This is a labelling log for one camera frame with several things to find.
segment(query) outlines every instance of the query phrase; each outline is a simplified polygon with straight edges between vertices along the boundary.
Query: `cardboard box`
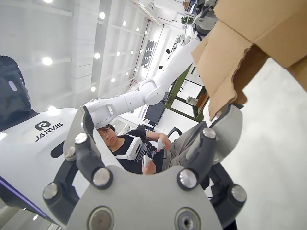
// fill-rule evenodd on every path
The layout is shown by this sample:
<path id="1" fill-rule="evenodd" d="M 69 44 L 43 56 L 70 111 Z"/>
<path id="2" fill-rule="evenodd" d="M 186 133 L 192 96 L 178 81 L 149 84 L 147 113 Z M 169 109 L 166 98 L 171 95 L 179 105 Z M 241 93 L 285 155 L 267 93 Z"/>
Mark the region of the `cardboard box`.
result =
<path id="1" fill-rule="evenodd" d="M 184 1 L 182 5 L 184 6 L 185 11 L 189 8 L 189 3 L 187 1 Z"/>
<path id="2" fill-rule="evenodd" d="M 209 93 L 210 120 L 272 57 L 307 90 L 307 0 L 220 0 L 219 21 L 193 51 Z"/>

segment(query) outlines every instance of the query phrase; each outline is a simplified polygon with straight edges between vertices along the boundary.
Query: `hand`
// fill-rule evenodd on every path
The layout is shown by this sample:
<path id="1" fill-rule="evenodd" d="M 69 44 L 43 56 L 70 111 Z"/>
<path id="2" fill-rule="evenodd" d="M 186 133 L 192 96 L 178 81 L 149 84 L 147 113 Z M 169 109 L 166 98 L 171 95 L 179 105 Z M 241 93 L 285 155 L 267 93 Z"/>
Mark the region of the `hand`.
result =
<path id="1" fill-rule="evenodd" d="M 169 150 L 171 147 L 171 141 L 169 140 L 169 138 L 164 133 L 160 133 L 159 138 L 162 139 L 162 142 L 165 145 L 163 149 Z"/>
<path id="2" fill-rule="evenodd" d="M 154 162 L 150 160 L 147 167 L 142 164 L 142 170 L 143 175 L 153 175 L 154 173 L 156 173 L 156 164 L 154 164 Z"/>

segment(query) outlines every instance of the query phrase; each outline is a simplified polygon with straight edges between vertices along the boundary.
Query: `jarvis logo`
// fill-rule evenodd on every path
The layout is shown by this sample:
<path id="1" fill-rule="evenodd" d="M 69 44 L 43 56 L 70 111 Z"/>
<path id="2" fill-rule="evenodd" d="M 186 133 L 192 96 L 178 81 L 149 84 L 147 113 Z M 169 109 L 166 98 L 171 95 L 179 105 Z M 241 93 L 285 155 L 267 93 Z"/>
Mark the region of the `jarvis logo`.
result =
<path id="1" fill-rule="evenodd" d="M 58 123 L 54 126 L 51 126 L 51 124 L 47 121 L 43 121 L 43 122 L 40 122 L 39 124 L 37 124 L 35 126 L 36 129 L 42 131 L 44 128 L 43 127 L 49 127 L 48 129 L 44 130 L 43 132 L 41 132 L 39 134 L 39 136 L 36 136 L 36 141 L 39 141 L 42 137 L 45 137 L 48 133 L 51 133 L 53 132 L 55 129 L 58 129 L 59 127 L 63 126 L 62 123 Z"/>
<path id="2" fill-rule="evenodd" d="M 39 131 L 42 131 L 45 129 L 44 127 L 49 127 L 49 126 L 51 126 L 51 124 L 48 121 L 43 121 L 37 124 L 35 128 Z"/>

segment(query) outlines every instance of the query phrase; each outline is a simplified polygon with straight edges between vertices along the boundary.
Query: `desk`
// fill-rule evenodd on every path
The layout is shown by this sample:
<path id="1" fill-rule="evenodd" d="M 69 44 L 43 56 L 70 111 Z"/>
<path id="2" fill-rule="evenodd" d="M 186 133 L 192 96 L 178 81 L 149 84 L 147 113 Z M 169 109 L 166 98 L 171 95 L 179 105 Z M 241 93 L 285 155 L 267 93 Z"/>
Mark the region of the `desk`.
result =
<path id="1" fill-rule="evenodd" d="M 165 103 L 165 108 L 174 111 L 182 116 L 185 116 L 189 119 L 192 119 L 196 122 L 201 122 L 204 119 L 204 115 L 203 115 L 203 109 L 204 106 L 206 105 L 206 103 L 209 100 L 209 96 L 207 94 L 206 88 L 203 86 L 200 90 L 200 92 L 198 93 L 198 96 L 196 97 L 196 99 L 198 99 L 198 102 L 196 104 L 196 106 L 188 104 L 185 99 L 178 97 L 177 94 L 180 90 L 180 87 L 182 85 L 182 83 L 184 82 L 185 77 L 187 76 L 190 67 L 184 71 L 173 83 L 172 88 L 170 89 L 170 92 L 168 93 L 167 99 L 166 99 L 166 103 Z M 180 102 L 183 102 L 185 104 L 188 104 L 190 106 L 192 106 L 193 108 L 193 116 L 190 116 L 184 112 L 181 112 L 179 110 L 176 110 L 174 108 L 172 108 L 172 104 L 174 102 L 174 100 L 177 99 Z"/>

